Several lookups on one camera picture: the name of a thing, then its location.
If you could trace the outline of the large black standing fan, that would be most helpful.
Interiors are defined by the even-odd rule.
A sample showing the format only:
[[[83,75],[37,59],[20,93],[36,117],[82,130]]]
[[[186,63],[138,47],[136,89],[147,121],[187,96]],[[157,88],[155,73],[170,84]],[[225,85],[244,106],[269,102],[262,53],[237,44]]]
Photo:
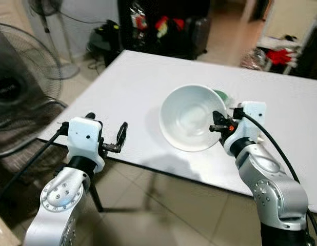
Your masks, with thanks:
[[[36,139],[67,105],[58,58],[34,35],[0,23],[0,157]]]

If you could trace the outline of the black cabinet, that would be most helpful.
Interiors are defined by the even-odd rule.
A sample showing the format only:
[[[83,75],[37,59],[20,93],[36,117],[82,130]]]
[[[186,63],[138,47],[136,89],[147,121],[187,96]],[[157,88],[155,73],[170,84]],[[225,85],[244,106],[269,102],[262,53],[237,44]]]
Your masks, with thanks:
[[[186,20],[210,19],[211,0],[116,0],[125,50],[189,59]]]

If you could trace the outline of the green round cup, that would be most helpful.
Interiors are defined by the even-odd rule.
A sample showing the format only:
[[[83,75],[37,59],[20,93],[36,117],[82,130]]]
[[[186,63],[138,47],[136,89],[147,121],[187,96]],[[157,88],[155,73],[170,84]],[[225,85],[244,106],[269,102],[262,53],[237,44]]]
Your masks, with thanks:
[[[233,98],[229,96],[226,92],[220,90],[214,90],[215,94],[221,98],[225,105],[230,105],[233,102]]]

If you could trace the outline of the black table leg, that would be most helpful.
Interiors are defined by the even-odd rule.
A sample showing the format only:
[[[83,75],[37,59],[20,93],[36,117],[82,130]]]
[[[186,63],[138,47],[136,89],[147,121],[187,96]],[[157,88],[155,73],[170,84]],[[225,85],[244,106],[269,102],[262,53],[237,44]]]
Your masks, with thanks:
[[[100,196],[96,190],[96,186],[94,183],[90,184],[89,192],[90,192],[91,199],[93,200],[93,203],[95,204],[95,208],[97,209],[97,211],[100,213],[104,212]]]

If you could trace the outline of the low white side table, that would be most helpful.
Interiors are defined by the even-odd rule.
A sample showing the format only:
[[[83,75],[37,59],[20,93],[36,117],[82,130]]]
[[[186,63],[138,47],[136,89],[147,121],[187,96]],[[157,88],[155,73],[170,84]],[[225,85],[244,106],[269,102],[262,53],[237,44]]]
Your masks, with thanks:
[[[299,43],[297,39],[287,40],[269,36],[260,37],[260,39],[255,44],[255,47],[265,53],[266,64],[262,66],[262,70],[264,72],[276,72],[283,75],[289,75],[292,69],[297,67],[298,58],[304,49],[304,45]],[[277,65],[276,69],[273,69],[275,64],[272,64],[271,60],[266,57],[266,52],[271,49],[276,51],[280,49],[287,49],[287,51],[291,52],[292,61],[288,64]]]

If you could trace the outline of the dark furniture block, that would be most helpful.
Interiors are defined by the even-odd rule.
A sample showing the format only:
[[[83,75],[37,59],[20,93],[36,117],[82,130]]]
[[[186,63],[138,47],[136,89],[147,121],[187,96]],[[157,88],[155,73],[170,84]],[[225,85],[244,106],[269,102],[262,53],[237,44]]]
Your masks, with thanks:
[[[302,54],[298,58],[297,67],[292,69],[290,75],[317,79],[317,26],[313,29]]]

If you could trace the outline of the grey pedestal fan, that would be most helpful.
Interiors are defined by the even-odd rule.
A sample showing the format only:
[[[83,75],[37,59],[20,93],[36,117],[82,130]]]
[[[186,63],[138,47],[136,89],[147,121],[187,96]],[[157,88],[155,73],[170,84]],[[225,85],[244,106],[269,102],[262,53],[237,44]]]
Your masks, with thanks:
[[[65,28],[65,22],[63,20],[63,14],[61,12],[63,0],[28,0],[30,9],[39,15],[41,23],[43,26],[44,33],[48,38],[48,44],[50,45],[53,55],[57,59],[57,64],[55,66],[50,66],[50,79],[71,79],[77,76],[80,72],[80,68],[75,64],[74,56],[71,51],[71,46],[69,38],[67,35],[67,30]],[[65,46],[69,58],[68,63],[62,63],[60,59],[60,52],[55,46],[53,37],[51,35],[50,26],[48,24],[47,18],[49,16],[57,16],[57,21],[61,27],[61,33],[63,35],[63,40],[65,41]]]

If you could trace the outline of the black bag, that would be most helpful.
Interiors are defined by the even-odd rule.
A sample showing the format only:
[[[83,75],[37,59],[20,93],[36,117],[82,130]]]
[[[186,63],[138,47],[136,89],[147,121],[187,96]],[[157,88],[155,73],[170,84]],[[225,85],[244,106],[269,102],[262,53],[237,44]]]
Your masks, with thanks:
[[[104,66],[108,67],[124,50],[120,26],[115,21],[107,19],[101,26],[93,28],[87,50],[93,58],[103,58]]]

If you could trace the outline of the dark metal chair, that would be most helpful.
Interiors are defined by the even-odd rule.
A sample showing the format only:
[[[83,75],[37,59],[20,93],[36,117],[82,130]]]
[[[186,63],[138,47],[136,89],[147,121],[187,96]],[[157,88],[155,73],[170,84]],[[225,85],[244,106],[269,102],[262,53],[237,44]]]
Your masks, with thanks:
[[[51,145],[34,160],[32,166],[25,169],[32,157],[45,146],[37,136],[65,108],[60,104],[45,105],[0,129],[0,201],[11,194],[14,183],[28,186],[38,182],[39,187],[43,187],[48,182],[44,178],[62,166],[67,148]],[[22,170],[25,172],[15,179]]]

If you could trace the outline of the white ceramic bowl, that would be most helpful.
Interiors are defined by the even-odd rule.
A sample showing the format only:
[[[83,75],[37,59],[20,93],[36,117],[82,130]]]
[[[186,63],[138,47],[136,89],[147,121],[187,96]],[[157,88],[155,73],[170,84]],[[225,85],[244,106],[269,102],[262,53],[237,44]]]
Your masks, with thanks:
[[[209,129],[214,124],[214,112],[226,112],[226,105],[215,90],[205,85],[183,85],[170,92],[161,105],[161,133],[179,150],[207,150],[221,138],[220,133]]]

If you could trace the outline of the black suitcase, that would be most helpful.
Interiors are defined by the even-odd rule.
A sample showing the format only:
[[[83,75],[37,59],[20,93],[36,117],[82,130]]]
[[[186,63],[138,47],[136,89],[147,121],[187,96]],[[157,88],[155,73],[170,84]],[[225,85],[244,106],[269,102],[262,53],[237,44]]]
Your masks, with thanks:
[[[189,59],[197,59],[200,55],[207,52],[206,45],[210,32],[210,19],[206,17],[196,16],[186,20],[188,43],[189,43]]]

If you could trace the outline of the red cloth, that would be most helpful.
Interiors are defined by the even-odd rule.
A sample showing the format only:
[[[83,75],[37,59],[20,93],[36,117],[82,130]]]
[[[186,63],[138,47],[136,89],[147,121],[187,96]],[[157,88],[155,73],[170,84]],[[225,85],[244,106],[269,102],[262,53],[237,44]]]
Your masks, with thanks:
[[[291,52],[287,49],[269,50],[266,52],[266,57],[271,60],[272,64],[283,65],[288,64],[292,61]]]

